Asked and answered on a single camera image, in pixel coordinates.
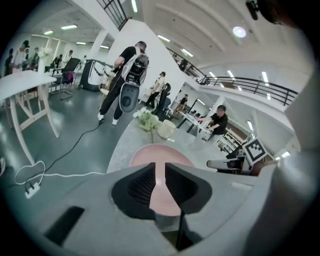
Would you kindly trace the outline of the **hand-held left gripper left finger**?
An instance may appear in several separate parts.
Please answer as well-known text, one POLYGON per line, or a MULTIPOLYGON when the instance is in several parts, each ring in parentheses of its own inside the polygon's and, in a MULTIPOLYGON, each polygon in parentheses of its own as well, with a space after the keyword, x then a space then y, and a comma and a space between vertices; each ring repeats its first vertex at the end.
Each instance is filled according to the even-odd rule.
POLYGON ((151 162, 118 180, 111 190, 111 197, 128 217, 154 220, 155 212, 150 209, 150 202, 155 186, 156 164, 151 162))

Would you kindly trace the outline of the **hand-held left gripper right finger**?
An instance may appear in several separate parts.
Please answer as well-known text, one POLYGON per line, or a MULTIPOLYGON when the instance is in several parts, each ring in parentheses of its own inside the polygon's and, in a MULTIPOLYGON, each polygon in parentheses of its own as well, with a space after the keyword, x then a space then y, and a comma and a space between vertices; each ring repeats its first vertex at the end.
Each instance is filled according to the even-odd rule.
POLYGON ((165 184, 185 215, 200 212, 213 194, 212 186, 200 177, 203 171, 179 163, 165 164, 165 184))

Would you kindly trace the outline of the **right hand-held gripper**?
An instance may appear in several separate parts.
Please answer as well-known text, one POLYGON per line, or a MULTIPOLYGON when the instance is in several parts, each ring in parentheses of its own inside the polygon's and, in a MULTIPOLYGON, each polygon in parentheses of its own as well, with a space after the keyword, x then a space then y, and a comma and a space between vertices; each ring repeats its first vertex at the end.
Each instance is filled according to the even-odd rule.
POLYGON ((258 138, 238 146, 228 154, 226 160, 208 160, 206 166, 219 173, 234 175, 253 175, 254 165, 262 162, 267 151, 258 138))

